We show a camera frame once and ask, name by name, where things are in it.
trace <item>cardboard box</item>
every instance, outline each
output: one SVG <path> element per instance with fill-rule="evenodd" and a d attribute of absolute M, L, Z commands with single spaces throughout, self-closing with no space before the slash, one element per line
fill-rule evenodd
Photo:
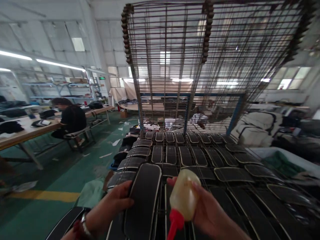
<path fill-rule="evenodd" d="M 121 117 L 121 118 L 127 118 L 127 117 L 128 117 L 128 112 L 127 112 L 127 110 L 125 110 L 125 111 L 120 111 L 120 117 Z"/>

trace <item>red nozzle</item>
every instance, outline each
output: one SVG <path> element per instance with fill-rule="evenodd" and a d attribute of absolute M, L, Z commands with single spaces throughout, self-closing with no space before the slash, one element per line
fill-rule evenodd
<path fill-rule="evenodd" d="M 173 240 L 176 235 L 177 229 L 181 230 L 183 228 L 184 217 L 176 209 L 171 209 L 169 217 L 170 217 L 171 225 L 170 225 L 170 230 L 168 233 L 167 240 Z"/>

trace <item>stool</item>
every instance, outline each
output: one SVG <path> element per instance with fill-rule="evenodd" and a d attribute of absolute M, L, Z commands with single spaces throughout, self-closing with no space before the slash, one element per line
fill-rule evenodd
<path fill-rule="evenodd" d="M 82 130 L 80 130 L 80 131 L 78 131 L 78 132 L 68 133 L 68 134 L 64 135 L 63 137 L 67 140 L 67 143 L 68 143 L 68 145 L 69 145 L 69 147 L 70 147 L 70 149 L 71 149 L 72 151 L 74 150 L 74 148 L 71 146 L 71 144 L 70 144 L 70 142 L 69 142 L 71 139 L 74 140 L 74 142 L 75 142 L 75 144 L 76 144 L 76 146 L 77 146 L 77 149 L 79 150 L 80 153 L 82 153 L 81 146 L 79 145 L 79 143 L 77 142 L 77 140 L 76 140 L 75 138 L 78 137 L 78 136 L 80 136 L 81 134 L 83 134 L 86 142 L 89 144 L 90 141 L 89 141 L 88 133 L 87 133 L 87 132 L 90 133 L 91 138 L 92 138 L 92 141 L 93 141 L 94 143 L 96 143 L 96 140 L 95 140 L 94 137 L 93 137 L 93 134 L 92 134 L 92 131 L 91 131 L 91 128 L 90 128 L 90 127 L 86 127 L 86 128 L 84 128 L 84 129 L 82 129 Z"/>

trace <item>hand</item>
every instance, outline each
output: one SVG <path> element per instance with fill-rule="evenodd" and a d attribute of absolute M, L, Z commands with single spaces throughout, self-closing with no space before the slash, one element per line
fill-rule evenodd
<path fill-rule="evenodd" d="M 176 180 L 177 177 L 167 179 L 167 183 L 174 186 Z M 211 193 L 194 182 L 192 186 L 199 195 L 193 216 L 193 223 L 203 233 L 215 240 L 250 239 L 240 227 L 228 217 Z"/>
<path fill-rule="evenodd" d="M 109 192 L 86 216 L 88 230 L 95 236 L 106 232 L 112 220 L 134 201 L 127 198 L 132 181 L 126 181 Z"/>

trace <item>yellow floor line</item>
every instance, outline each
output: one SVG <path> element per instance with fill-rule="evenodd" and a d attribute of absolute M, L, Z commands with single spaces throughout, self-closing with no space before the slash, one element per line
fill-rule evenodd
<path fill-rule="evenodd" d="M 37 199 L 37 200 L 51 200 L 62 202 L 75 202 L 80 193 L 75 192 L 54 192 L 54 191 L 39 191 L 39 190 L 27 190 L 20 193 L 12 193 L 9 195 L 11 198 L 22 199 Z"/>

